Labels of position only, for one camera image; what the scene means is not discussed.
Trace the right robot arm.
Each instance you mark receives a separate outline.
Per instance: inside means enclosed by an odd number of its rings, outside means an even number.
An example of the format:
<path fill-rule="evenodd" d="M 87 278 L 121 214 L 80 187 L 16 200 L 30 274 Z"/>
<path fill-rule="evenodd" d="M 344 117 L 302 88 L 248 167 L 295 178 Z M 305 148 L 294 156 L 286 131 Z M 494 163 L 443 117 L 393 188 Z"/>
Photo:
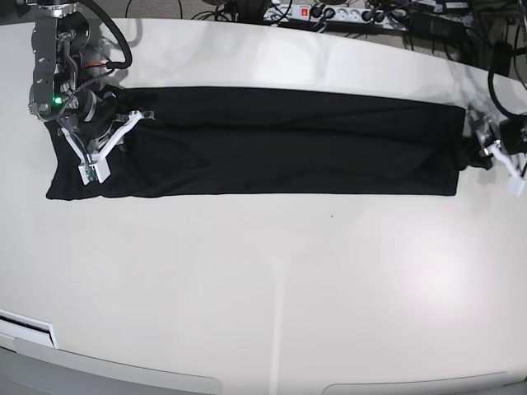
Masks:
<path fill-rule="evenodd" d="M 31 36 L 35 57 L 29 110 L 44 123 L 55 122 L 81 163 L 92 165 L 106 157 L 152 111 L 118 114 L 118 99 L 102 82 L 117 70 L 128 69 L 133 56 L 123 33 L 94 1 L 26 1 L 39 15 Z M 82 51 L 91 28 L 83 15 L 89 9 L 110 30 L 122 50 L 121 62 L 103 58 L 86 63 Z"/>

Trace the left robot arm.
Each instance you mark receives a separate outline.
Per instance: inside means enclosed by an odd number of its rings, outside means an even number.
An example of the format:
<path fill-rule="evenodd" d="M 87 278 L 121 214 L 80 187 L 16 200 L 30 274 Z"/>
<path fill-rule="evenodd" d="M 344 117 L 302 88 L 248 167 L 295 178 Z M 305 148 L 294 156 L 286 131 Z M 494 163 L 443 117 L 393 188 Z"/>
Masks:
<path fill-rule="evenodd" d="M 483 69 L 468 73 L 470 116 L 482 156 L 526 163 L 526 31 L 516 22 L 486 51 Z"/>

